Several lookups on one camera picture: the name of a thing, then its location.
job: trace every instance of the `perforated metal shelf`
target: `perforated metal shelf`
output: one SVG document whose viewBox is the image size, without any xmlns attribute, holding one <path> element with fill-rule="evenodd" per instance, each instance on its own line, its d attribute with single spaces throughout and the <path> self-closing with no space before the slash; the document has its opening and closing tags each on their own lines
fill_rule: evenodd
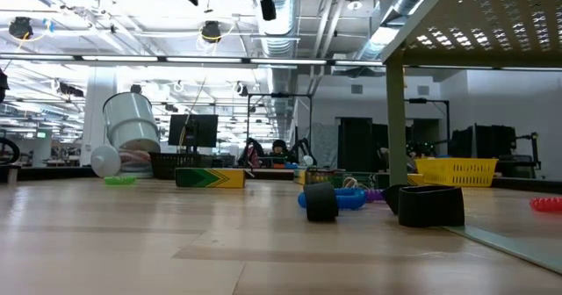
<svg viewBox="0 0 562 295">
<path fill-rule="evenodd" d="M 562 0 L 425 0 L 384 60 L 410 65 L 562 67 Z"/>
</svg>

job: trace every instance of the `yellow basket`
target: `yellow basket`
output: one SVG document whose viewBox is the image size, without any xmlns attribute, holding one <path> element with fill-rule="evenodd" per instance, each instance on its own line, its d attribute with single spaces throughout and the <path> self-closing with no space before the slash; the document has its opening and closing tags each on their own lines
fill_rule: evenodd
<svg viewBox="0 0 562 295">
<path fill-rule="evenodd" d="M 490 187 L 497 159 L 418 159 L 418 173 L 428 184 Z"/>
</svg>

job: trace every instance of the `bicycle wheel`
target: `bicycle wheel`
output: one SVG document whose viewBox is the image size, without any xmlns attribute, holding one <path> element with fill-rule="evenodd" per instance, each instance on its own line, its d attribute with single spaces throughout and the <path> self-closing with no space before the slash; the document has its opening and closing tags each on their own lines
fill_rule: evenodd
<svg viewBox="0 0 562 295">
<path fill-rule="evenodd" d="M 13 141 L 0 137 L 0 145 L 2 151 L 0 152 L 0 165 L 14 163 L 19 160 L 19 147 Z M 5 153 L 11 153 L 11 157 L 4 159 Z"/>
</svg>

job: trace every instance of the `black monitor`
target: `black monitor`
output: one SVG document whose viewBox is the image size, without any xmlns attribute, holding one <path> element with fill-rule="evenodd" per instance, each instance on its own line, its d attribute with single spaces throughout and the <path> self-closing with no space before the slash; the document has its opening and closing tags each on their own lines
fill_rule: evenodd
<svg viewBox="0 0 562 295">
<path fill-rule="evenodd" d="M 169 138 L 170 146 L 180 146 L 180 135 L 184 129 L 185 115 L 172 115 L 169 121 Z M 197 147 L 217 147 L 217 130 L 219 126 L 219 115 L 195 115 L 190 116 L 190 122 L 196 120 L 198 125 Z"/>
</svg>

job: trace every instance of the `blue toy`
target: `blue toy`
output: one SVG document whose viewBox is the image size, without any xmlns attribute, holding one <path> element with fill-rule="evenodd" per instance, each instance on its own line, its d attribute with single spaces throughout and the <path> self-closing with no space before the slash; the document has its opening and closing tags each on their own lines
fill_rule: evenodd
<svg viewBox="0 0 562 295">
<path fill-rule="evenodd" d="M 338 209 L 356 210 L 367 201 L 365 192 L 361 188 L 335 189 L 334 192 Z M 306 208 L 305 192 L 299 194 L 298 201 L 300 207 Z"/>
</svg>

